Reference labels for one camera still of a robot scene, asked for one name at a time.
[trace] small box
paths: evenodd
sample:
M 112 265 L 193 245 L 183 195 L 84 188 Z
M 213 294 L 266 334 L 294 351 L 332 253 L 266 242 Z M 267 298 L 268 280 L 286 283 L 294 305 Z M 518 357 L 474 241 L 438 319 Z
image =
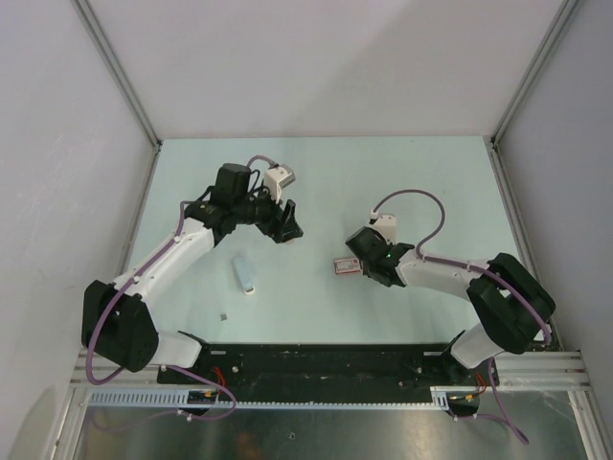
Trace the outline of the small box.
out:
M 362 264 L 357 257 L 334 260 L 334 273 L 337 275 L 350 275 L 352 273 L 362 273 Z

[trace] white table surface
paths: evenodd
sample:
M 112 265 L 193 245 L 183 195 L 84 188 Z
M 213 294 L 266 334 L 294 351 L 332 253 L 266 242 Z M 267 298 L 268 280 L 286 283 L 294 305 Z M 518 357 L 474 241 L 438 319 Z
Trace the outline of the white table surface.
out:
M 516 254 L 481 137 L 211 139 L 164 142 L 130 263 L 140 262 L 176 226 L 179 202 L 214 184 L 222 163 L 244 164 L 255 154 L 296 173 L 284 199 L 296 201 L 305 236 L 277 245 L 255 226 L 238 228 L 153 306 L 158 330 L 211 342 L 450 340 L 477 322 L 469 303 L 424 288 L 384 287 L 363 276 L 334 274 L 332 260 L 351 255 L 345 239 L 397 189 L 423 188 L 445 205 L 447 224 L 425 246 L 428 252 L 467 259 Z M 417 243 L 439 221 L 437 206 L 420 195 L 394 198 L 383 210 L 397 215 L 399 242 Z M 242 292 L 234 273 L 237 254 L 255 268 L 252 296 Z

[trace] gray wall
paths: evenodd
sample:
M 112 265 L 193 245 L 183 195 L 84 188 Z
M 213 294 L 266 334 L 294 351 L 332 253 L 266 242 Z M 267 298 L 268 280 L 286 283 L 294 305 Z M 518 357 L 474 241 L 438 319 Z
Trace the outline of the gray wall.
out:
M 502 142 L 536 262 L 613 428 L 613 2 L 587 0 Z
M 0 458 L 21 460 L 43 449 L 83 290 L 118 268 L 152 150 L 70 2 L 1 10 Z

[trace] light blue tabletop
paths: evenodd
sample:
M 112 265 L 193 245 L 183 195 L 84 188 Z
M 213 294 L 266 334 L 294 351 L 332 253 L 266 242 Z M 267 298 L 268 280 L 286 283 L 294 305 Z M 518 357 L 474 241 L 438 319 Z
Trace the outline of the light blue tabletop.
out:
M 345 239 L 397 189 L 422 188 L 445 205 L 446 226 L 427 252 L 465 259 L 516 254 L 481 137 L 211 139 L 164 142 L 130 263 L 140 262 L 174 229 L 179 202 L 214 184 L 223 163 L 244 164 L 256 154 L 296 173 L 283 198 L 296 202 L 305 236 L 277 245 L 255 226 L 237 229 L 161 298 L 153 313 L 159 330 L 212 342 L 450 340 L 477 322 L 469 303 L 334 274 L 333 259 L 351 255 Z M 396 197 L 383 211 L 396 214 L 399 242 L 417 243 L 439 221 L 437 206 L 419 195 Z M 235 275 L 238 254 L 254 267 L 254 295 L 243 293 Z

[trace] small object on table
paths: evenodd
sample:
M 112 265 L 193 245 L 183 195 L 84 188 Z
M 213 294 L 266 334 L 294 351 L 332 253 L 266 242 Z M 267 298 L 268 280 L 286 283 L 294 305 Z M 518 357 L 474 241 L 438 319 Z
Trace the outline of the small object on table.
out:
M 362 264 L 356 257 L 334 260 L 334 273 L 337 275 L 349 275 L 352 273 L 362 273 Z
M 256 287 L 253 283 L 253 273 L 249 269 L 249 265 L 245 258 L 242 256 L 236 256 L 234 260 L 232 260 L 232 263 L 244 293 L 247 295 L 253 294 L 256 291 Z

